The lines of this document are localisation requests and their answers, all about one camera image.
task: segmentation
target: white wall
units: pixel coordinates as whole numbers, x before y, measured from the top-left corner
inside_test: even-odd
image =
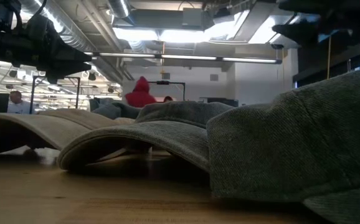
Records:
[[[297,56],[297,50],[291,49],[281,65],[235,63],[227,72],[227,98],[234,97],[240,106],[271,102],[293,88]]]
[[[162,80],[161,67],[128,67],[128,71],[135,78],[144,76],[148,81]],[[194,67],[164,67],[164,72],[171,74],[171,82],[186,83],[186,100],[198,101],[200,97],[226,97],[226,73],[221,68]],[[219,81],[211,82],[211,74],[218,74]],[[123,94],[131,92],[135,82],[123,83]],[[150,85],[150,93],[155,97],[172,96],[182,100],[182,86]]]

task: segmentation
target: fluorescent light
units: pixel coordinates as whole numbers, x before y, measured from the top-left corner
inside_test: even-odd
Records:
[[[61,88],[58,87],[58,86],[49,85],[49,86],[47,86],[47,87],[50,88],[50,89],[52,89],[52,90],[57,90],[57,91],[60,91],[60,90],[61,90]]]
[[[234,21],[229,21],[213,25],[204,31],[206,39],[210,40],[213,37],[222,37],[227,35],[234,26],[234,23]]]
[[[127,41],[158,40],[156,32],[149,29],[113,28],[113,31],[119,39]]]
[[[299,20],[300,16],[295,16],[295,18],[293,18],[290,22],[290,24],[294,24]]]
[[[100,53],[100,55],[107,57],[155,58],[153,54]]]
[[[274,35],[274,37],[269,41],[269,43],[274,43],[274,41],[276,41],[279,37],[281,36],[281,34],[277,33]]]
[[[203,31],[194,30],[164,30],[162,41],[170,43],[201,43],[209,40]]]
[[[294,24],[294,23],[296,23],[298,20],[299,20],[299,18],[300,18],[300,16],[295,16],[292,20],[291,20],[291,22],[290,22],[290,24]],[[274,41],[276,41],[279,37],[281,36],[281,34],[279,34],[279,33],[276,33],[270,40],[269,40],[269,43],[274,43]]]
[[[277,60],[273,59],[260,59],[260,58],[223,58],[225,62],[250,62],[250,63],[276,63]]]
[[[193,56],[193,55],[162,55],[162,58],[194,59],[194,60],[216,60],[216,57]]]
[[[238,31],[241,29],[242,24],[244,24],[245,20],[247,19],[249,12],[250,12],[249,10],[245,10],[244,12],[237,13],[240,14],[240,16],[238,16],[238,19],[236,19],[237,22],[235,22],[235,25],[233,26],[232,30],[227,35],[227,40],[234,38],[235,35],[237,35]]]
[[[249,40],[250,44],[266,44],[270,39],[274,37],[276,32],[273,31],[272,27],[275,25],[274,18],[269,17],[259,27],[253,37]]]

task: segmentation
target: ceiling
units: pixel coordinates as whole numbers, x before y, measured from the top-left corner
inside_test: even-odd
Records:
[[[81,10],[76,0],[56,0],[58,5],[65,11],[65,13],[76,23],[80,30],[87,36],[87,38],[96,46],[101,52],[113,52],[114,49],[108,44],[105,38],[101,35],[95,25],[87,17],[86,13]],[[105,22],[111,26],[111,16],[107,14],[108,6],[106,0],[92,1],[96,8],[99,10],[100,15],[104,18]],[[212,7],[213,2],[207,1],[206,9]],[[292,12],[286,12],[279,10],[274,3],[267,3],[267,1],[253,1],[253,7],[247,16],[242,27],[238,31],[234,40],[237,43],[231,42],[201,42],[201,43],[165,43],[164,52],[166,54],[182,54],[182,55],[214,55],[214,56],[231,56],[231,57],[262,57],[262,58],[275,58],[276,51],[268,48],[266,44],[260,44],[260,46],[254,45],[250,47],[247,41],[254,35],[256,30],[266,21],[268,17],[275,18],[275,24],[283,24],[287,22],[293,15]],[[181,11],[183,8],[193,7],[201,8],[202,1],[192,1],[190,3],[185,1],[173,1],[173,0],[130,0],[130,4],[134,10],[168,10],[168,11]],[[120,40],[120,43],[124,50],[131,51],[127,41]],[[276,44],[284,44],[287,47],[295,47],[295,43],[286,37],[280,37]],[[148,49],[162,52],[163,46],[161,44],[155,44],[152,41],[145,41],[145,45]],[[162,66],[159,62],[151,62],[143,59],[125,60],[127,65],[131,66]],[[225,68],[225,62],[205,62],[197,60],[165,60],[164,66],[181,66],[181,67],[222,67]]]

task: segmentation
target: table surface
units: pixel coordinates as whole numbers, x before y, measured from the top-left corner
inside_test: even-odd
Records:
[[[213,199],[209,176],[165,152],[70,173],[58,151],[0,154],[0,223],[326,223],[302,204]]]

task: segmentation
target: denim cap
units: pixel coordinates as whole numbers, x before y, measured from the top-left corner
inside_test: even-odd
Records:
[[[93,129],[130,123],[134,120],[112,120],[75,109],[41,111],[38,115],[0,113],[0,152],[25,145],[62,150],[72,140]]]
[[[57,162],[62,169],[78,169],[141,141],[209,171],[206,123],[231,109],[234,107],[222,103],[193,101],[147,105],[134,124],[101,128],[78,137]]]
[[[303,202],[360,223],[360,71],[227,111],[207,135],[215,197]]]

